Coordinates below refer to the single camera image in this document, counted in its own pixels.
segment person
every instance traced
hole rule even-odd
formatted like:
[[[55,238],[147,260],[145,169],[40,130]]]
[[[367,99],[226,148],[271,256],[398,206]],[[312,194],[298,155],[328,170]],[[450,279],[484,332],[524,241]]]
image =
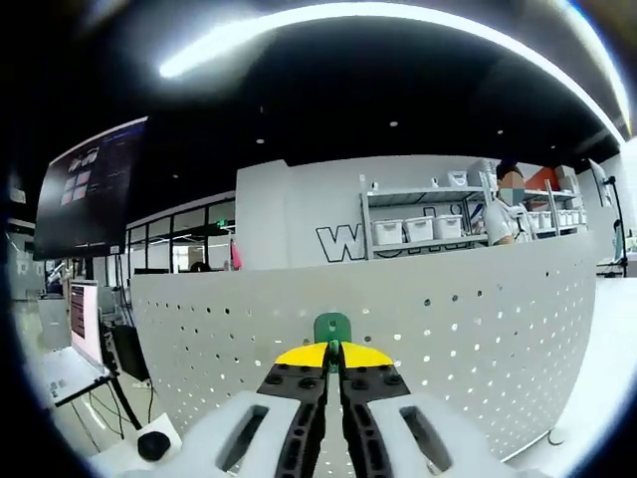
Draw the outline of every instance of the person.
[[[502,161],[496,168],[498,194],[485,211],[485,228],[490,246],[533,240],[525,199],[525,179],[512,161]]]

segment led light strip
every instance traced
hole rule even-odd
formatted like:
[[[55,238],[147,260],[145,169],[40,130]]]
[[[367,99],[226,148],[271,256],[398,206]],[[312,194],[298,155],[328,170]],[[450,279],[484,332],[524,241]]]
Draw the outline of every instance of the led light strip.
[[[162,77],[177,77],[188,70],[230,52],[255,37],[279,28],[314,20],[344,17],[387,17],[417,20],[460,30],[496,43],[520,55],[565,85],[587,105],[608,128],[618,144],[625,142],[613,121],[595,100],[569,75],[538,52],[517,40],[480,23],[423,7],[379,2],[330,3],[297,8],[256,19],[214,28],[208,35],[186,47],[159,69]]]

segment computer monitor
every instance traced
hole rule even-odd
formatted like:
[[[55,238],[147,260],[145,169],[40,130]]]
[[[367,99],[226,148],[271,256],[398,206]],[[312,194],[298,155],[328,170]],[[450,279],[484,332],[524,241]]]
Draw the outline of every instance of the computer monitor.
[[[35,260],[123,252],[130,176],[145,121],[104,131],[51,161],[38,202]]]
[[[96,281],[71,283],[71,345],[87,359],[104,364]]]

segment ceiling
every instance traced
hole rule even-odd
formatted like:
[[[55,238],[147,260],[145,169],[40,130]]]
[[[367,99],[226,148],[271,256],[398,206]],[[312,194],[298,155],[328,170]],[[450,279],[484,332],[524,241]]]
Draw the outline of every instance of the ceiling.
[[[242,5],[270,12],[309,3]],[[557,16],[537,9],[542,2],[411,3],[444,3],[448,11],[524,37],[612,119],[620,118],[594,64]],[[123,2],[91,28],[95,12],[78,16],[78,4],[61,3],[67,8],[55,10],[58,22],[47,24],[44,53],[14,59],[18,68],[9,75],[17,119],[11,153],[28,197],[16,214],[26,220],[35,218],[50,160],[89,136],[146,115],[131,220],[232,190],[237,169],[281,158],[296,165],[463,154],[582,167],[584,157],[604,160],[617,152],[609,135],[581,150],[602,126],[552,77],[502,47],[444,27],[378,18],[291,26],[164,80],[157,74],[160,62],[226,18],[228,4]],[[595,12],[614,25],[602,13]],[[630,42],[615,37],[618,58],[632,58]],[[637,78],[628,68],[624,74],[629,81]],[[619,128],[627,136],[625,126]]]

